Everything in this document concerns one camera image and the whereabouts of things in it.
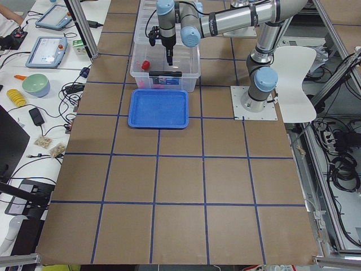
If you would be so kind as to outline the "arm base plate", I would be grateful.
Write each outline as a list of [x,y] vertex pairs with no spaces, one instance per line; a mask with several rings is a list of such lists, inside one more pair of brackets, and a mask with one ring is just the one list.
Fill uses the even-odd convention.
[[231,86],[231,98],[235,120],[276,121],[278,119],[271,94],[261,102],[253,100],[248,86]]

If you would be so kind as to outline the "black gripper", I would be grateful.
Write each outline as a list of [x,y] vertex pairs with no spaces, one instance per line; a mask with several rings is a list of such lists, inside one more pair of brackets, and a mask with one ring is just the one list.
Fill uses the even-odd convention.
[[173,65],[173,47],[175,46],[175,35],[171,37],[161,37],[161,43],[166,48],[166,60],[169,65]]

